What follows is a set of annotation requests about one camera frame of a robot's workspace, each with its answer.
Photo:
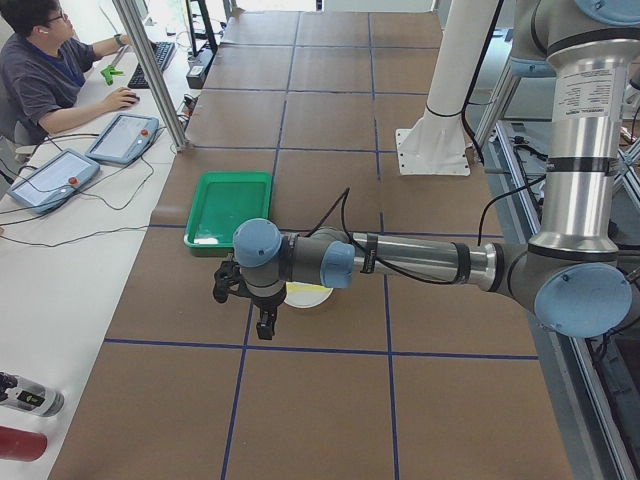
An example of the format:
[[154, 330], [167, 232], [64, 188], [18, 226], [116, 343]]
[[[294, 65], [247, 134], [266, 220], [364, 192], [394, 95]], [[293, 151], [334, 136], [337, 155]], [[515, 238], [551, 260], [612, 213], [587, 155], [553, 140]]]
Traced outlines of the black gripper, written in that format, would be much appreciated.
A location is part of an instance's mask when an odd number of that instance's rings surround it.
[[268, 297], [253, 295], [251, 300], [260, 309], [260, 318], [256, 324], [258, 338], [272, 340], [275, 335], [277, 309], [283, 303], [283, 293], [278, 292]]

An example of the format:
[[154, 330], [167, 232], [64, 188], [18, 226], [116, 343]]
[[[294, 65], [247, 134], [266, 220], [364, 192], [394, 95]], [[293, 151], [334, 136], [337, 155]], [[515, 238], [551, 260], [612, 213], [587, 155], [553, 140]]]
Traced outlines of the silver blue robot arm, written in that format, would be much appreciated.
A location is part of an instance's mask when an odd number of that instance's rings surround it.
[[524, 245], [434, 242], [316, 226], [284, 234], [241, 224], [214, 276], [214, 297], [249, 298], [262, 339], [275, 332], [290, 282], [346, 288], [354, 273], [432, 285], [474, 284], [509, 297], [568, 337], [608, 332], [631, 310], [608, 225], [628, 68], [639, 54], [635, 1], [520, 1], [511, 61], [521, 75], [553, 75], [552, 133], [541, 226]]

